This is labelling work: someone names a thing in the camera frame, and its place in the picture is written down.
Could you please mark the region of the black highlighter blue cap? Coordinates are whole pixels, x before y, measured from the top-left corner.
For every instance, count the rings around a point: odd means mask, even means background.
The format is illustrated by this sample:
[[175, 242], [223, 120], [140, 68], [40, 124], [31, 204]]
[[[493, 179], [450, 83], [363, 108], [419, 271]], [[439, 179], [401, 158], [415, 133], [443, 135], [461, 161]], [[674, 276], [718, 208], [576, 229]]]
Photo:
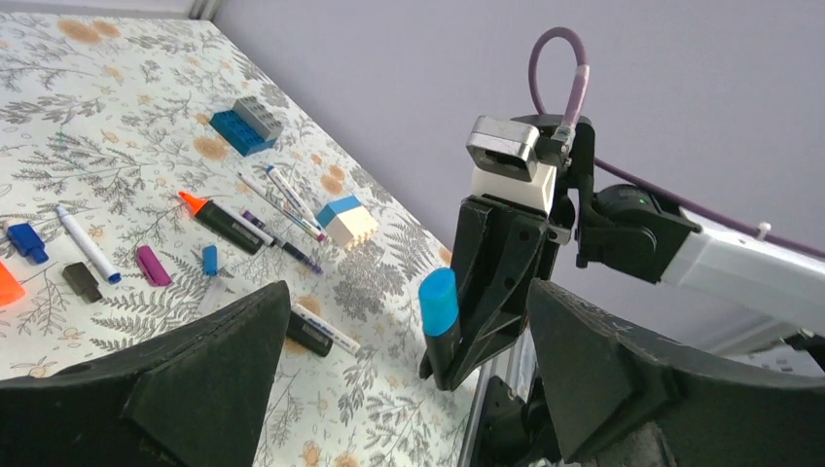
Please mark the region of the black highlighter blue cap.
[[426, 343], [419, 376], [432, 377], [439, 390], [450, 390], [448, 369], [462, 340], [454, 271], [433, 270], [421, 282], [418, 299]]

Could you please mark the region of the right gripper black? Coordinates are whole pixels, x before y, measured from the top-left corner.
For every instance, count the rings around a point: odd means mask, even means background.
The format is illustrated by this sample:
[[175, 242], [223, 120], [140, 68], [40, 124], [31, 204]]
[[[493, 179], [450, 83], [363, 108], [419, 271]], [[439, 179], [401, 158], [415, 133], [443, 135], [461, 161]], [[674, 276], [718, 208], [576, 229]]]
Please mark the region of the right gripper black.
[[[450, 390], [478, 366], [483, 373], [470, 419], [473, 466], [527, 466], [540, 459], [559, 460], [555, 431], [535, 366], [518, 374], [521, 357], [531, 347], [521, 338], [528, 319], [531, 282], [550, 278], [558, 250], [575, 220], [567, 192], [580, 174], [592, 176], [595, 133], [583, 119], [564, 126], [560, 116], [513, 119], [539, 128], [537, 156], [557, 167], [552, 211], [546, 215], [492, 196], [462, 201], [453, 258], [461, 343], [448, 369]], [[528, 393], [517, 393], [520, 382]]]

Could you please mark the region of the white grey marker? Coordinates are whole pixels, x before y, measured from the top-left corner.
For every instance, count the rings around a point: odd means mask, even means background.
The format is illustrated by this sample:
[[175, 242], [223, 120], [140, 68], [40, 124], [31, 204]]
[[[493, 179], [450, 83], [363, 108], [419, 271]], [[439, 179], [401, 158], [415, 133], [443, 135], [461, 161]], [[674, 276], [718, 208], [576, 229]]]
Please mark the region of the white grey marker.
[[346, 335], [303, 305], [294, 304], [292, 305], [292, 310], [347, 353], [356, 355], [360, 350], [361, 345], [358, 341]]

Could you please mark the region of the black highlighter pink cap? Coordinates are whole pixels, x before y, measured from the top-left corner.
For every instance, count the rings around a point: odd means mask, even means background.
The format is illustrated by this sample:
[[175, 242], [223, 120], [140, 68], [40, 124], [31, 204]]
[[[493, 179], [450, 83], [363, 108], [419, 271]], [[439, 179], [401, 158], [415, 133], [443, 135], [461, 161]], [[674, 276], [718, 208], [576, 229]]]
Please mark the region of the black highlighter pink cap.
[[286, 337], [319, 357], [327, 357], [333, 345], [329, 337], [296, 312], [290, 314]]

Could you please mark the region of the purple pen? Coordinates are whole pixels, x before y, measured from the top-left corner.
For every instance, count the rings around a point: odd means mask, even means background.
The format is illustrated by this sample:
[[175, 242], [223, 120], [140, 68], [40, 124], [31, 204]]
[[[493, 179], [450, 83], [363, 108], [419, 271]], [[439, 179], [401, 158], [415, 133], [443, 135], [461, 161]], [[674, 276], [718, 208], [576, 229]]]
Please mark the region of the purple pen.
[[300, 262], [306, 268], [310, 269], [313, 273], [318, 274], [318, 275], [323, 274], [323, 269], [316, 262], [314, 262], [312, 259], [310, 259], [307, 254], [302, 252], [300, 249], [298, 249], [292, 243], [290, 243], [286, 240], [283, 240], [282, 238], [278, 237], [274, 233], [270, 233], [267, 229], [267, 226], [259, 218], [257, 218], [254, 214], [252, 214], [250, 211], [244, 210], [242, 212], [242, 217], [244, 219], [246, 219], [248, 222], [250, 222], [252, 225], [254, 225], [257, 229], [262, 231], [263, 233], [268, 234], [273, 239], [273, 243], [272, 243], [273, 245], [278, 246], [280, 249], [282, 249], [284, 252], [286, 252], [292, 258], [294, 258], [295, 260]]

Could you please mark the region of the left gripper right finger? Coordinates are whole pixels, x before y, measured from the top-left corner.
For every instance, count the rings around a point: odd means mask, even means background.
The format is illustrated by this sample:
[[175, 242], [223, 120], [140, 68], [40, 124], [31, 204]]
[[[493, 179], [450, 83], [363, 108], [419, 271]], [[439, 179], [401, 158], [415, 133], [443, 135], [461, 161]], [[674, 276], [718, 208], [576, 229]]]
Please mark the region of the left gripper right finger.
[[820, 466], [824, 381], [719, 357], [548, 281], [526, 309], [562, 458], [587, 466]]

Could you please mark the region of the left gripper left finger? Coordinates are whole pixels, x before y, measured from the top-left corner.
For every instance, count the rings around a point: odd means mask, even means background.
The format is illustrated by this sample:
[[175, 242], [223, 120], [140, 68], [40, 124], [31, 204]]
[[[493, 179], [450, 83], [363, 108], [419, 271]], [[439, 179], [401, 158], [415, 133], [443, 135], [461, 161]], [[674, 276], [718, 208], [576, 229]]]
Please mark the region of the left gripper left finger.
[[290, 316], [273, 282], [44, 378], [1, 383], [5, 466], [249, 466]]

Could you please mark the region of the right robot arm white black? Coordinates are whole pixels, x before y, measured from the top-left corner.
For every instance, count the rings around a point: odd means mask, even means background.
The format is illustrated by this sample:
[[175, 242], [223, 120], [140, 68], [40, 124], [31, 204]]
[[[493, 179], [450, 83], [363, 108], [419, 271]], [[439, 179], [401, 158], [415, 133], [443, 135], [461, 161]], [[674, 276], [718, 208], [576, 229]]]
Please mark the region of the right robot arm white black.
[[529, 466], [820, 466], [824, 380], [720, 357], [634, 325], [554, 284], [558, 249], [761, 311], [824, 348], [824, 264], [764, 233], [700, 225], [639, 183], [593, 187], [594, 131], [560, 115], [479, 117], [471, 195], [449, 269], [420, 289], [419, 374], [455, 390], [513, 349], [536, 354], [529, 393], [482, 377], [459, 462]]

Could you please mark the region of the black highlighter orange cap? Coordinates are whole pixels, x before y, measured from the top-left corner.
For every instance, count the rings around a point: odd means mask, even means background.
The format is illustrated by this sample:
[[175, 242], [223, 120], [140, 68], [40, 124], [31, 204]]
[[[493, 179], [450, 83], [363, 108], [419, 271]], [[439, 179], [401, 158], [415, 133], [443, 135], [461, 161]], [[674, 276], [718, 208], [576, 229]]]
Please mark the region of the black highlighter orange cap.
[[264, 241], [258, 235], [242, 225], [230, 211], [214, 200], [197, 198], [183, 191], [179, 192], [178, 196], [199, 223], [245, 253], [254, 255], [264, 246]]

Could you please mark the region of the clear pen cap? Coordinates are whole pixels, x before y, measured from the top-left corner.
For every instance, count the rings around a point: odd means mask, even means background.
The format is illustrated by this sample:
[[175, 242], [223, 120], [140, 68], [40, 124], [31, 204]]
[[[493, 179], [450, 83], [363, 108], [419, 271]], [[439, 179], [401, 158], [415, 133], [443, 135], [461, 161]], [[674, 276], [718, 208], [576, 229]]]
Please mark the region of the clear pen cap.
[[212, 277], [204, 293], [201, 303], [203, 305], [223, 306], [234, 296], [234, 291], [228, 282], [222, 277]]

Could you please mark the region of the black small cap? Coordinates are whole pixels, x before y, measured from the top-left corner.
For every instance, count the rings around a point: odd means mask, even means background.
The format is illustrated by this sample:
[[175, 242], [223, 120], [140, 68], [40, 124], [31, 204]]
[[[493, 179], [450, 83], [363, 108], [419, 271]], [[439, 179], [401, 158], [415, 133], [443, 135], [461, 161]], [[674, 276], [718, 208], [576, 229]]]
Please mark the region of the black small cap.
[[98, 282], [83, 262], [66, 265], [62, 276], [71, 290], [86, 303], [97, 303], [102, 299]]

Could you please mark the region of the small blue pen cap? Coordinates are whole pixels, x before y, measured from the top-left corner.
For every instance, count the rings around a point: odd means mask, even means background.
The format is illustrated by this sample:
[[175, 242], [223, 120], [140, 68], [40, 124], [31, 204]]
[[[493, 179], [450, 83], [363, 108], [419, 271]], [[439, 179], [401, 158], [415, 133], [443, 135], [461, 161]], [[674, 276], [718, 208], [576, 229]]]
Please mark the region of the small blue pen cap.
[[42, 265], [50, 259], [45, 242], [28, 222], [8, 220], [4, 231], [14, 248], [30, 263]]

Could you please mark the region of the purple pen cap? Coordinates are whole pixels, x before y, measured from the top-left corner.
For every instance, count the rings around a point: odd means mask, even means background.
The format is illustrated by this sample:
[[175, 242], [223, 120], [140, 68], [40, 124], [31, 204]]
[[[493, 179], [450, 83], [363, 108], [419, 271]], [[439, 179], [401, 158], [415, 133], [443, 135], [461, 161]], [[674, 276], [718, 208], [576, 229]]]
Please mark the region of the purple pen cap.
[[139, 246], [135, 250], [135, 258], [138, 267], [150, 285], [154, 287], [166, 287], [172, 283], [171, 276], [165, 270], [150, 246]]

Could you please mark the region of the white marker blue tip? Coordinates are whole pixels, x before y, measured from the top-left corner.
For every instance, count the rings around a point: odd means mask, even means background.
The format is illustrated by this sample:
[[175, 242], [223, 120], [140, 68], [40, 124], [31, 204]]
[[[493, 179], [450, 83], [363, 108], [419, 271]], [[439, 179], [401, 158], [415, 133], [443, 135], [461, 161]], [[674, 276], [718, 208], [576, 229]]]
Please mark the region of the white marker blue tip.
[[84, 230], [76, 218], [62, 205], [55, 208], [58, 219], [68, 231], [80, 250], [91, 261], [96, 270], [109, 284], [118, 284], [122, 281], [120, 271], [103, 253], [91, 236]]

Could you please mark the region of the white black marker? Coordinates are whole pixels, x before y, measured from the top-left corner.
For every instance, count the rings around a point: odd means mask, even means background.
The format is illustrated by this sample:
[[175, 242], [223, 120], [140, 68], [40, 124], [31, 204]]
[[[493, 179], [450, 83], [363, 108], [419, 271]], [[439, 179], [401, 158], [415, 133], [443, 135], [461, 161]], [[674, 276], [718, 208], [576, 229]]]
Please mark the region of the white black marker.
[[263, 230], [259, 229], [254, 224], [252, 224], [250, 221], [243, 218], [240, 214], [237, 214], [237, 213], [233, 212], [232, 210], [230, 210], [227, 206], [225, 206], [222, 203], [217, 203], [217, 206], [220, 209], [222, 209], [224, 212], [226, 212], [234, 220], [236, 220], [241, 226], [243, 226], [249, 232], [251, 232], [252, 234], [259, 237], [266, 246], [272, 247], [276, 244], [276, 240], [273, 236], [271, 236], [268, 233], [264, 232]]

